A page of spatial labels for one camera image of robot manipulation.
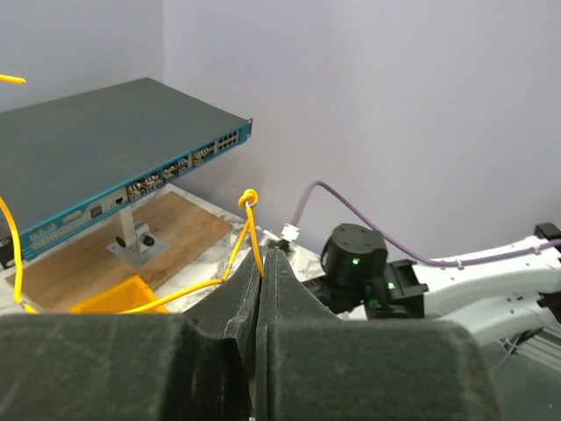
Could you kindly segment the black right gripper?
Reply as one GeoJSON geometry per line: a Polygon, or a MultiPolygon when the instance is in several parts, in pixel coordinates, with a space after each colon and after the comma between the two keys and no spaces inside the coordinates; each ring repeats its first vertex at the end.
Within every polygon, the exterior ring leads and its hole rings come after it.
{"type": "Polygon", "coordinates": [[[331,312],[351,312],[369,300],[375,281],[384,275],[387,256],[381,232],[356,224],[338,225],[320,256],[323,274],[304,286],[331,312]]]}

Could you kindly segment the yellow bin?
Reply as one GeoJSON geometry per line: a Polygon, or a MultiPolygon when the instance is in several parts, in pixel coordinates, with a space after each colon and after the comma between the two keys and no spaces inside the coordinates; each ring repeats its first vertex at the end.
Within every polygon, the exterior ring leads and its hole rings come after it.
{"type": "Polygon", "coordinates": [[[158,297],[138,276],[134,275],[70,308],[71,313],[113,314],[156,301],[158,297]]]}

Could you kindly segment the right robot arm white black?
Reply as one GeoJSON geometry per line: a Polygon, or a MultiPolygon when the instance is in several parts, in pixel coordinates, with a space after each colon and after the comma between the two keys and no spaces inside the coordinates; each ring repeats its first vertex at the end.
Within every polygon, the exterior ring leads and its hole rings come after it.
{"type": "Polygon", "coordinates": [[[452,321],[481,345],[560,325],[560,230],[552,223],[507,246],[431,263],[390,262],[380,232],[341,224],[320,263],[323,275],[304,286],[335,314],[363,307],[370,320],[452,321]]]}

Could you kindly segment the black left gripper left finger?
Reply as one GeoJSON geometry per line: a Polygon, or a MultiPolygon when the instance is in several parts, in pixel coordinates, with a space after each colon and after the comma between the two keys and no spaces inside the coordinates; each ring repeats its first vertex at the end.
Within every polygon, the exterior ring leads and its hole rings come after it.
{"type": "Polygon", "coordinates": [[[250,418],[259,287],[246,257],[179,314],[2,317],[2,419],[250,418]]]}

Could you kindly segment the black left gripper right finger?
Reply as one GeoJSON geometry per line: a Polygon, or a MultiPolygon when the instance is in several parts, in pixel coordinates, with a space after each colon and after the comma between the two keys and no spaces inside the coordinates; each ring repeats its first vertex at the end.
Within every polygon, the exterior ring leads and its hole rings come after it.
{"type": "Polygon", "coordinates": [[[479,346],[461,325],[342,320],[266,256],[256,329],[259,420],[499,420],[479,346]]]}

